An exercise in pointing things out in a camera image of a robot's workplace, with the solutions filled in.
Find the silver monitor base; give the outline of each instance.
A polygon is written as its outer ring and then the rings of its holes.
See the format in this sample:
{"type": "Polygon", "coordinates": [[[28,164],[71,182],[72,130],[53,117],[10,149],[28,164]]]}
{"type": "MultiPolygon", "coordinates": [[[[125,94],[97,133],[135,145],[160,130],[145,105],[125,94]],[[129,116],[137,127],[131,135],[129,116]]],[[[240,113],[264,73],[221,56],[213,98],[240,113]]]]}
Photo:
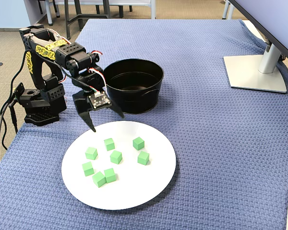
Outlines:
{"type": "Polygon", "coordinates": [[[263,55],[224,57],[232,88],[287,93],[283,76],[275,67],[273,73],[258,71],[263,55]]]}

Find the circuit board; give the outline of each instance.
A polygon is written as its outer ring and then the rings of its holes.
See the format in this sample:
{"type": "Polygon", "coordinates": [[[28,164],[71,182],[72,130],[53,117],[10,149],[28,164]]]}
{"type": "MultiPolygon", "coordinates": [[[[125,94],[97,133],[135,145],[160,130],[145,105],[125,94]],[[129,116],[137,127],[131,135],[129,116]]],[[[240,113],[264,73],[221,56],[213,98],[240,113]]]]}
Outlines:
{"type": "Polygon", "coordinates": [[[94,111],[112,106],[110,99],[104,91],[95,92],[89,96],[89,100],[94,111]]]}

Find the table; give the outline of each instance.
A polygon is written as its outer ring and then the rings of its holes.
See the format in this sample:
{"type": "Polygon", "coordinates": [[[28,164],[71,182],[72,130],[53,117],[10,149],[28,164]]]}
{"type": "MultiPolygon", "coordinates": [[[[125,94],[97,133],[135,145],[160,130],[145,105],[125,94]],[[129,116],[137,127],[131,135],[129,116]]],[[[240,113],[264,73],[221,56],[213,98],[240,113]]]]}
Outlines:
{"type": "MultiPolygon", "coordinates": [[[[230,88],[223,56],[265,48],[242,21],[89,20],[77,42],[103,52],[102,68],[143,58],[164,69],[158,105],[126,120],[167,136],[175,174],[161,194],[127,210],[99,210],[74,198],[61,161],[88,127],[72,101],[79,88],[66,80],[60,121],[24,124],[0,163],[0,229],[285,229],[288,94],[230,88]]],[[[288,89],[288,70],[278,67],[288,89]]],[[[91,117],[96,126],[120,120],[109,109],[91,117]]]]}

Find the black bucket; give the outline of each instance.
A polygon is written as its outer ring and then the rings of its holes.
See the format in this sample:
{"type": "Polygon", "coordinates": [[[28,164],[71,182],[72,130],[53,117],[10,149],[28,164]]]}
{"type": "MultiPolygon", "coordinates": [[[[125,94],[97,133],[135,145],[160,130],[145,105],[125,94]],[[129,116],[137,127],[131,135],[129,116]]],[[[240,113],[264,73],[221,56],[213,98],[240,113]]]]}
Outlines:
{"type": "Polygon", "coordinates": [[[107,91],[111,100],[124,113],[144,113],[157,105],[163,79],[163,69],[154,62],[126,59],[104,70],[107,91]]]}

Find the robotic arm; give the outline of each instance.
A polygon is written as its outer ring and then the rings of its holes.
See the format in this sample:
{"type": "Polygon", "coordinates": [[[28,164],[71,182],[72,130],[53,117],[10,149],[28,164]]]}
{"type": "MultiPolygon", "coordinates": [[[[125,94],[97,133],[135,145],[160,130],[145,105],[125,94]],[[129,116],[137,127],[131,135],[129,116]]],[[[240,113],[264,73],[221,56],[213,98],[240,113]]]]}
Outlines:
{"type": "Polygon", "coordinates": [[[18,103],[25,108],[25,122],[43,126],[59,120],[59,113],[66,109],[63,68],[69,71],[70,75],[65,74],[72,83],[82,88],[72,97],[79,116],[94,132],[89,111],[108,107],[124,117],[121,109],[103,91],[103,71],[96,64],[99,52],[86,53],[80,44],[69,42],[41,24],[20,29],[19,32],[26,49],[27,67],[36,87],[25,90],[20,83],[14,91],[18,103]],[[42,76],[44,62],[51,69],[51,74],[46,76],[42,76]]]}

